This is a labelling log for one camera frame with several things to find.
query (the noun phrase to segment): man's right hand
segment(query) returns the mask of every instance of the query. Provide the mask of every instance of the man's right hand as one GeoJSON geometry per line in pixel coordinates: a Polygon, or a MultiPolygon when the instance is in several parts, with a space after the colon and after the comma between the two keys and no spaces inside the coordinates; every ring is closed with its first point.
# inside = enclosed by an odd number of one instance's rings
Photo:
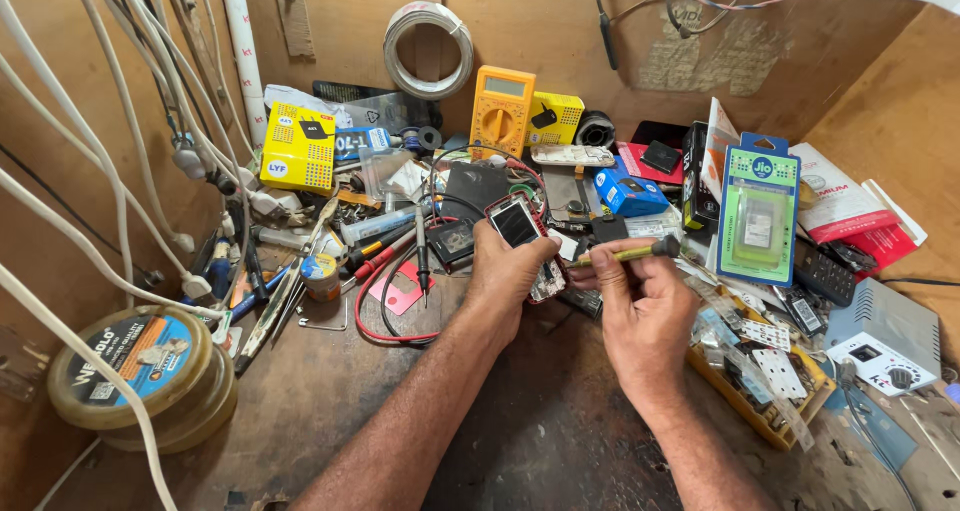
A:
{"type": "Polygon", "coordinates": [[[573,285],[603,294],[606,355],[620,387],[642,416],[684,395],[684,355],[699,304],[669,258],[620,263],[614,252],[655,239],[623,239],[590,251],[593,266],[570,270],[573,285]]]}

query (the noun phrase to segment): white power supply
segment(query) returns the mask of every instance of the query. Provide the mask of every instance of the white power supply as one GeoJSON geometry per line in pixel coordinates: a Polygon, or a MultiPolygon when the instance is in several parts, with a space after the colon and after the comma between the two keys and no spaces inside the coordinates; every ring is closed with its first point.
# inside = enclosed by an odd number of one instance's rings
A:
{"type": "Polygon", "coordinates": [[[838,364],[853,359],[857,377],[896,396],[940,378],[936,313],[866,278],[853,304],[830,310],[823,343],[838,364]]]}

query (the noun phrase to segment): wooden wall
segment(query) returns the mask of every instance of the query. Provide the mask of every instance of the wooden wall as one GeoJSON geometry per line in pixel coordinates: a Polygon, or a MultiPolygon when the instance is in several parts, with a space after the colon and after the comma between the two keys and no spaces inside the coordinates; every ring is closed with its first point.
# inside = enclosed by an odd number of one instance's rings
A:
{"type": "MultiPolygon", "coordinates": [[[[264,84],[310,92],[315,79],[393,87],[382,44],[390,16],[413,0],[307,0],[316,59],[287,54],[277,0],[247,0],[264,84]]],[[[604,0],[611,16],[640,0],[604,0]]],[[[666,30],[661,1],[613,24],[610,70],[594,0],[444,0],[483,64],[536,74],[539,90],[580,96],[613,118],[706,120],[710,96],[740,129],[795,141],[806,134],[922,8],[907,0],[801,0],[731,14],[701,38],[666,30]]],[[[688,6],[678,1],[678,10],[688,6]]],[[[699,5],[691,17],[712,19],[699,5]]],[[[470,128],[475,80],[441,103],[446,134],[470,128]]]]}
{"type": "MultiPolygon", "coordinates": [[[[929,234],[882,272],[960,281],[960,17],[928,6],[805,138],[857,182],[872,178],[929,234]]],[[[940,315],[943,357],[960,360],[957,288],[895,284],[940,315]]]]}
{"type": "MultiPolygon", "coordinates": [[[[127,128],[107,61],[80,0],[11,2],[52,70],[105,145],[124,182],[150,213],[140,180],[133,138],[127,128]]],[[[237,99],[235,103],[243,117],[222,1],[211,2],[214,3],[217,26],[221,32],[226,82],[237,99]]],[[[193,235],[199,245],[214,224],[219,210],[219,194],[211,185],[187,179],[171,162],[170,130],[165,124],[150,73],[126,35],[114,25],[106,7],[98,4],[130,87],[163,209],[174,230],[193,235]]],[[[176,26],[169,3],[167,14],[176,26]]],[[[187,52],[178,28],[174,30],[174,36],[179,40],[180,48],[187,52]]],[[[70,126],[66,115],[46,92],[5,27],[0,30],[0,52],[40,100],[70,126]]],[[[209,112],[204,114],[212,121],[209,112]]],[[[229,130],[234,149],[239,153],[243,148],[240,147],[241,140],[236,137],[237,124],[234,123],[229,130]]],[[[53,185],[105,237],[118,244],[114,195],[107,179],[20,100],[18,93],[2,76],[0,143],[53,185]]],[[[238,154],[238,157],[243,160],[242,154],[238,154]]],[[[6,156],[0,156],[0,168],[54,209],[60,210],[53,199],[47,197],[6,156]]],[[[67,325],[80,330],[123,308],[120,291],[109,284],[78,248],[53,226],[43,222],[5,191],[0,191],[0,209],[3,218],[0,262],[67,325]]],[[[132,210],[127,212],[133,259],[148,270],[162,270],[169,277],[164,284],[164,293],[173,295],[179,288],[179,281],[172,265],[162,255],[138,216],[132,210]]],[[[98,241],[94,240],[93,243],[114,269],[122,274],[120,257],[98,241]]],[[[191,261],[189,254],[176,247],[173,250],[185,263],[191,261]]],[[[0,323],[12,325],[47,351],[56,352],[63,345],[3,290],[0,290],[0,315],[0,323]]],[[[6,394],[0,394],[0,456],[3,457],[0,459],[0,509],[29,509],[36,505],[43,493],[93,437],[91,432],[61,421],[43,392],[31,404],[23,404],[6,394]]]]}

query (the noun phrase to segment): black box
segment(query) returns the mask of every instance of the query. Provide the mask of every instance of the black box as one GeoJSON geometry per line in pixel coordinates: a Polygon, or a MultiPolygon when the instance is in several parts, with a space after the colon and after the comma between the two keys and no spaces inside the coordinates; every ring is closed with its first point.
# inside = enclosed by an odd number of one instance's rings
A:
{"type": "Polygon", "coordinates": [[[683,137],[683,228],[700,229],[704,226],[716,231],[720,205],[707,186],[700,180],[707,147],[707,124],[699,121],[690,125],[683,137]]]}

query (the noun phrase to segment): hand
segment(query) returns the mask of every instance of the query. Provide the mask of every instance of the hand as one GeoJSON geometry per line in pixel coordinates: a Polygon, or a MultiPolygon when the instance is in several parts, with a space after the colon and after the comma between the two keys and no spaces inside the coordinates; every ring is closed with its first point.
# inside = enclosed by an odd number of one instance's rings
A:
{"type": "Polygon", "coordinates": [[[647,247],[655,239],[623,239],[594,247],[592,267],[570,270],[573,285],[603,294],[606,355],[620,387],[640,414],[684,395],[684,355],[699,304],[667,257],[620,263],[614,252],[647,247]],[[634,301],[631,283],[639,300],[634,301]]]}
{"type": "Polygon", "coordinates": [[[473,227],[473,276],[464,308],[474,310],[505,333],[507,345],[521,324],[523,299],[545,261],[560,251],[560,239],[541,237],[533,243],[510,248],[486,220],[473,227]]]}

